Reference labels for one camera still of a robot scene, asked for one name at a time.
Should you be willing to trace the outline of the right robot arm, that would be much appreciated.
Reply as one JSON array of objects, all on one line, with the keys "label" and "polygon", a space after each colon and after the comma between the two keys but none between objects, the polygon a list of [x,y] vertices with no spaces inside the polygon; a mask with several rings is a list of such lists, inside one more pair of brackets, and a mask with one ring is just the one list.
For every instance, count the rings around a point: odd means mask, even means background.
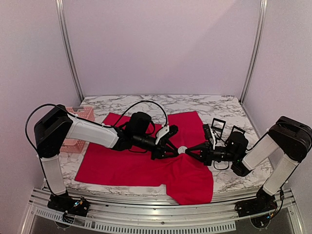
[{"label": "right robot arm", "polygon": [[223,130],[203,125],[205,141],[187,148],[185,153],[206,166],[212,162],[231,162],[232,171],[241,177],[248,175],[278,149],[283,157],[270,177],[265,181],[252,202],[255,212],[261,213],[271,204],[274,194],[282,188],[293,171],[312,148],[311,127],[281,116],[277,122],[250,149],[245,131],[234,126],[223,146],[217,146]]}]

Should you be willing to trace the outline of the red t-shirt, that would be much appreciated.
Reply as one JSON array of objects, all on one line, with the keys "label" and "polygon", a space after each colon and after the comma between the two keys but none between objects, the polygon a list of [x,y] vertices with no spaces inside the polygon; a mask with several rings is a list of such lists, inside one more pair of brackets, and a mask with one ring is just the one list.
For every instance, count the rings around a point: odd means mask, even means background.
[{"label": "red t-shirt", "polygon": [[107,186],[166,186],[166,194],[180,205],[210,203],[214,179],[209,168],[187,154],[151,159],[138,147],[114,151],[90,143],[75,180]]}]

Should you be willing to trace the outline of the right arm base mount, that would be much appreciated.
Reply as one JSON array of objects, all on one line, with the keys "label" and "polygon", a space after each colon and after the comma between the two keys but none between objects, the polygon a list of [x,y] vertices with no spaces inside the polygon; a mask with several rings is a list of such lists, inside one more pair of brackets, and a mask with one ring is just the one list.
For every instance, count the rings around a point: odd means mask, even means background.
[{"label": "right arm base mount", "polygon": [[256,195],[256,198],[243,200],[235,203],[234,210],[239,217],[256,215],[251,217],[250,221],[255,228],[264,229],[270,221],[280,212],[281,206],[278,207],[275,196]]}]

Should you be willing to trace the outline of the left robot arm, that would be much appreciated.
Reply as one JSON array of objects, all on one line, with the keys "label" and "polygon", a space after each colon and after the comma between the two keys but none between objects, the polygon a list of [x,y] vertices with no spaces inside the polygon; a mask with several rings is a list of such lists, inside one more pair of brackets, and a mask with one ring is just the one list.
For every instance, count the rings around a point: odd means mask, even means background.
[{"label": "left robot arm", "polygon": [[83,140],[115,151],[130,150],[133,146],[151,153],[152,159],[177,157],[178,148],[170,138],[178,127],[168,120],[159,130],[147,132],[154,125],[150,115],[133,113],[124,124],[106,125],[83,119],[68,112],[64,105],[50,104],[52,109],[34,126],[35,142],[30,142],[39,158],[46,184],[54,197],[53,203],[63,212],[73,204],[63,182],[59,154],[65,139]]}]

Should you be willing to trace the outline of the green round brooch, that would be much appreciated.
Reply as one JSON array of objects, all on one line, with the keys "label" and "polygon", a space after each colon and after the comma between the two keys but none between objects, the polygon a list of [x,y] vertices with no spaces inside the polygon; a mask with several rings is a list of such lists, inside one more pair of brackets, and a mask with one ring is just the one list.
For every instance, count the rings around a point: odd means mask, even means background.
[{"label": "green round brooch", "polygon": [[185,154],[186,153],[186,150],[187,150],[187,147],[186,146],[180,146],[177,150],[177,152],[179,154]]}]

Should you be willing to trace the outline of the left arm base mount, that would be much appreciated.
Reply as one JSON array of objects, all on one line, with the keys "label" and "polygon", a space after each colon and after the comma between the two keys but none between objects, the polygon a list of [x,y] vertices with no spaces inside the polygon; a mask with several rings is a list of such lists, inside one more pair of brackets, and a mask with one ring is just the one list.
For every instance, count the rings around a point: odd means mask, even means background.
[{"label": "left arm base mount", "polygon": [[90,202],[85,198],[73,199],[71,197],[50,196],[47,207],[62,212],[61,220],[73,224],[76,216],[86,217]]}]

